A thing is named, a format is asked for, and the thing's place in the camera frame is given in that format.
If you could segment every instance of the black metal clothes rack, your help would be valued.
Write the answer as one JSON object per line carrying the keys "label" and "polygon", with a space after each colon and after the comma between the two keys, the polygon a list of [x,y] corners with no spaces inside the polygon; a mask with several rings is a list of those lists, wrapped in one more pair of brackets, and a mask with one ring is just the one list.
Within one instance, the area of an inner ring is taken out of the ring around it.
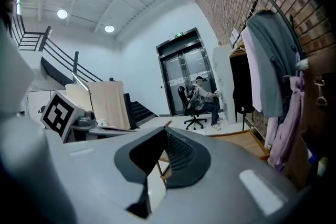
{"label": "black metal clothes rack", "polygon": [[[270,3],[272,4],[272,6],[277,10],[277,12],[280,14],[280,16],[283,18],[283,20],[285,21],[289,31],[291,32],[292,36],[293,36],[293,39],[296,43],[296,47],[297,47],[297,50],[298,50],[298,53],[300,55],[300,58],[301,60],[305,59],[306,58],[306,55],[303,53],[303,50],[302,50],[302,46],[301,46],[301,43],[294,31],[294,26],[291,26],[290,22],[288,21],[288,19],[286,18],[286,16],[284,15],[284,13],[282,12],[282,10],[280,9],[280,7],[277,5],[277,3],[275,3],[274,0],[269,0]],[[240,30],[240,33],[238,34],[235,42],[233,43],[233,48],[235,47],[236,43],[238,42],[238,40],[240,39],[240,36],[241,36],[241,33],[242,31],[246,28],[246,23],[247,21],[252,17],[252,15],[254,14],[254,12],[256,11],[256,7],[257,7],[257,4],[258,4],[259,0],[254,0],[253,1],[253,4],[252,4],[252,8],[250,9],[250,12],[248,13],[248,16],[244,22],[244,25],[242,26],[241,30]],[[245,116],[246,114],[243,115],[243,130],[244,130],[244,123],[245,123]]]}

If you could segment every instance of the person's arm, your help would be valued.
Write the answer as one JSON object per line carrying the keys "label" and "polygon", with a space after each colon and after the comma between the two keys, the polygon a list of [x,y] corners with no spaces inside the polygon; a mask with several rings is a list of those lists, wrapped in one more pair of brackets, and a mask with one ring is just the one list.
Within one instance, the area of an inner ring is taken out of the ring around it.
{"label": "person's arm", "polygon": [[213,98],[213,97],[218,97],[217,93],[210,93],[204,90],[203,88],[198,89],[198,94],[202,97],[205,98]]}

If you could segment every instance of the chair backrest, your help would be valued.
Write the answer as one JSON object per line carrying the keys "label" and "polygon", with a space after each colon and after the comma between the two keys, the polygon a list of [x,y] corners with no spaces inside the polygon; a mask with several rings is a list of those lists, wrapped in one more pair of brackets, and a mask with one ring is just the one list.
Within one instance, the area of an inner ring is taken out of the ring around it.
{"label": "chair backrest", "polygon": [[185,96],[185,92],[184,92],[184,87],[182,86],[179,86],[179,89],[178,89],[178,96],[180,97],[181,101],[182,101],[182,104],[183,104],[183,110],[186,111],[187,108],[188,108],[188,105],[189,105],[189,102],[187,100],[187,96]]}

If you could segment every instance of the sleeve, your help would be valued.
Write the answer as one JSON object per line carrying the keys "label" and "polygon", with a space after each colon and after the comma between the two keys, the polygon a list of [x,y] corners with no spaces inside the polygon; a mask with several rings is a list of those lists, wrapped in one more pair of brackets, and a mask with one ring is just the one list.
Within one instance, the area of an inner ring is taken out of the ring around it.
{"label": "sleeve", "polygon": [[207,92],[206,90],[204,90],[203,88],[199,88],[198,89],[198,95],[202,96],[202,97],[208,97],[209,92]]}

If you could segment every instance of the black cap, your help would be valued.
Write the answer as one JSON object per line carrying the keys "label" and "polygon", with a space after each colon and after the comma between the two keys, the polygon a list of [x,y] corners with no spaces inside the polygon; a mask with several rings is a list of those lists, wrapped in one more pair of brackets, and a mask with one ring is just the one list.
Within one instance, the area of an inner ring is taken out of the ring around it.
{"label": "black cap", "polygon": [[202,79],[203,81],[206,81],[206,79],[203,79],[201,76],[198,76],[195,81]]}

